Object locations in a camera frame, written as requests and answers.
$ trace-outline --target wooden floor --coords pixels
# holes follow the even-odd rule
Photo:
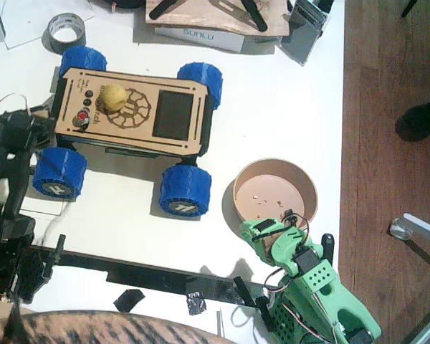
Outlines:
[[[387,234],[404,212],[430,223],[430,137],[406,143],[394,131],[430,101],[430,0],[402,19],[406,3],[345,2],[339,270],[381,326],[377,343],[409,343],[430,318],[430,242]]]

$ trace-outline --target metal chair leg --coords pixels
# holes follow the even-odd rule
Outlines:
[[[409,0],[408,5],[406,5],[406,8],[404,9],[403,13],[401,14],[402,18],[406,18],[406,16],[408,15],[409,11],[414,7],[414,5],[416,4],[417,0]]]

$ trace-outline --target red button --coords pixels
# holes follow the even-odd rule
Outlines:
[[[86,113],[86,111],[79,111],[77,114],[77,119],[82,122],[83,120],[85,120],[88,117],[88,114]]]

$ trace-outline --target roll of tape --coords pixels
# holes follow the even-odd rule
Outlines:
[[[62,29],[72,29],[77,38],[70,42],[59,41],[54,37],[56,32]],[[56,15],[48,23],[49,44],[57,54],[62,54],[66,49],[77,45],[86,44],[85,23],[73,13],[62,13]]]

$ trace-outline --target yellow ball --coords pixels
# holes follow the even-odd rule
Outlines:
[[[105,89],[100,95],[100,99],[102,99],[107,110],[116,112],[124,106],[128,99],[128,94],[126,90],[118,84],[109,84],[105,86]]]

